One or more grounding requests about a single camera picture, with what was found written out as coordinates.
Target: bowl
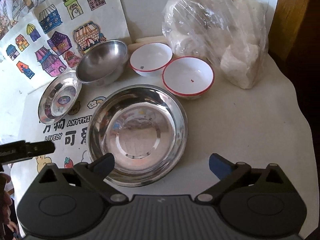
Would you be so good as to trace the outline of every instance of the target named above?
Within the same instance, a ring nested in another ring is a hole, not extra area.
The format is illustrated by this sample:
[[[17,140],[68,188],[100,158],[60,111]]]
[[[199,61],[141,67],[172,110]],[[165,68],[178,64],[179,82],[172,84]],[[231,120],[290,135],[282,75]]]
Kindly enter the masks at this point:
[[[45,125],[59,122],[73,107],[82,84],[75,70],[60,74],[46,88],[39,102],[38,117]]]
[[[124,42],[106,41],[82,57],[76,69],[77,78],[83,84],[109,85],[121,76],[128,59],[128,47]]]
[[[184,99],[199,98],[214,81],[212,68],[196,57],[181,57],[172,61],[162,74],[162,81],[171,93]]]
[[[187,116],[171,93],[152,85],[116,91],[93,114],[87,147],[92,161],[115,157],[107,180],[126,187],[150,184],[165,176],[183,154]]]
[[[172,50],[168,45],[154,42],[135,50],[130,57],[131,68],[141,76],[161,76],[164,67],[172,59]]]

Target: white enamel bowl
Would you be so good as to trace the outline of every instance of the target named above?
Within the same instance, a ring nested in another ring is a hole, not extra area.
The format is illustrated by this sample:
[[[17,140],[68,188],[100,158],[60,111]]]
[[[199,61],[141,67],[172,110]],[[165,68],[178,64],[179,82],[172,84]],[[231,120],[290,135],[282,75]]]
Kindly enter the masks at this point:
[[[214,72],[199,58],[181,57],[167,65],[163,71],[162,80],[167,90],[174,95],[195,99],[212,86]]]
[[[130,58],[131,68],[141,76],[161,76],[163,69],[172,59],[172,50],[163,43],[148,43],[136,51]]]

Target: stainless steel bowl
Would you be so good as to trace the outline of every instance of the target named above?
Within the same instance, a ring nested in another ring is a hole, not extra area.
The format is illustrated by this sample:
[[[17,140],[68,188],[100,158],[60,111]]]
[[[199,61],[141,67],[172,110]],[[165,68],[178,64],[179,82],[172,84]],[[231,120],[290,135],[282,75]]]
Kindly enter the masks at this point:
[[[82,84],[76,71],[69,70],[55,78],[44,91],[38,106],[38,117],[43,124],[60,121],[76,102]]]
[[[92,160],[112,153],[116,165],[107,179],[138,187],[165,176],[183,154],[188,136],[186,113],[169,92],[134,85],[110,95],[89,123]]]
[[[128,60],[128,47],[125,43],[106,41],[82,57],[76,75],[83,84],[109,85],[121,76]]]

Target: paper with house drawings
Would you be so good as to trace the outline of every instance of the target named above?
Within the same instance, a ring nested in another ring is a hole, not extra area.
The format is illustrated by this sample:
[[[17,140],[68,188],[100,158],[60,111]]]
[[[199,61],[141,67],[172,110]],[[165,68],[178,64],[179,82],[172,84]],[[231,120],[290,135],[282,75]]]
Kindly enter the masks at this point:
[[[46,0],[9,30],[0,50],[5,68],[37,89],[112,39],[131,43],[120,0]]]

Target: plastic bag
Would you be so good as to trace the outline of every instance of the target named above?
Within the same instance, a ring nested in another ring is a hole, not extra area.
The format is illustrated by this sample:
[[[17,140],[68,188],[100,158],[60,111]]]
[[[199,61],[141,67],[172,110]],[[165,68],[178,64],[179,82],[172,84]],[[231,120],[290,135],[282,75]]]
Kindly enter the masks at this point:
[[[259,0],[168,0],[163,34],[175,55],[207,58],[244,89],[254,85],[267,51]]]

